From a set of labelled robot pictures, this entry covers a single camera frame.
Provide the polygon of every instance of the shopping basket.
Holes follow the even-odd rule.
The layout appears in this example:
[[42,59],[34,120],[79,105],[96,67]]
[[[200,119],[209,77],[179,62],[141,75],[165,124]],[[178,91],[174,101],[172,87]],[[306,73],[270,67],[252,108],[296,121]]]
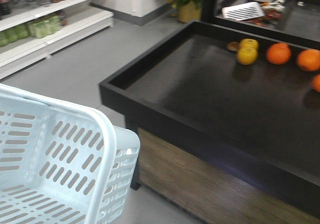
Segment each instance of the shopping basket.
[[0,84],[0,224],[109,224],[140,142],[101,112]]

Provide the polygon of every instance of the white shelf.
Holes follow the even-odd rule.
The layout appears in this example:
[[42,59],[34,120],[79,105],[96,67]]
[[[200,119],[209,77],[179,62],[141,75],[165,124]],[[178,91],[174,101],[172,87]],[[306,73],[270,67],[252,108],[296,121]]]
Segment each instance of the white shelf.
[[6,15],[3,20],[0,20],[0,31],[84,1],[87,0],[63,0],[52,3],[49,7],[13,9],[10,15]]
[[67,13],[68,25],[38,39],[29,37],[0,48],[0,79],[105,27],[113,26],[113,13],[87,6]]

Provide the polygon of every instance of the display counter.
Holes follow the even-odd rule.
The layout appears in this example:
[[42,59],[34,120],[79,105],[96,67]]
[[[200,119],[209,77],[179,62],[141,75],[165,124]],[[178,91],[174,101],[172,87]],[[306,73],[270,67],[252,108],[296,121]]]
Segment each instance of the display counter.
[[[259,42],[250,66],[226,48],[243,38]],[[266,60],[277,42],[285,65]],[[103,105],[140,136],[136,182],[206,223],[320,223],[317,72],[296,65],[317,46],[195,21],[101,82]]]

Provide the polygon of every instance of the floor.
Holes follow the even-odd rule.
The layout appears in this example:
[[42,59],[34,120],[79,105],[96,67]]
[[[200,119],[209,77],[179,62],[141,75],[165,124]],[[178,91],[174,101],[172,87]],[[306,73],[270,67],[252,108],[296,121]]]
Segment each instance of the floor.
[[[114,20],[107,28],[32,67],[2,81],[45,96],[67,100],[104,112],[116,126],[124,118],[101,105],[98,83],[183,27],[169,13],[145,26]],[[126,207],[115,224],[200,224],[146,187],[130,190]]]

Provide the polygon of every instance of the orange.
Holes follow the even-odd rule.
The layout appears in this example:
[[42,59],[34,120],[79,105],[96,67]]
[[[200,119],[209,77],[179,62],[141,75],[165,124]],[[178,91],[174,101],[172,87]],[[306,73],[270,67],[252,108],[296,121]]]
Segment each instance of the orange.
[[244,38],[240,41],[239,48],[254,48],[259,49],[259,43],[252,38]]
[[253,64],[258,58],[258,52],[254,48],[241,48],[236,56],[238,62],[242,65]]
[[320,69],[320,51],[317,49],[305,49],[298,54],[296,63],[304,71],[316,71]]
[[290,58],[291,50],[286,43],[275,43],[266,51],[266,59],[272,64],[285,64]]
[[312,80],[312,87],[315,91],[320,93],[320,74],[316,75]]

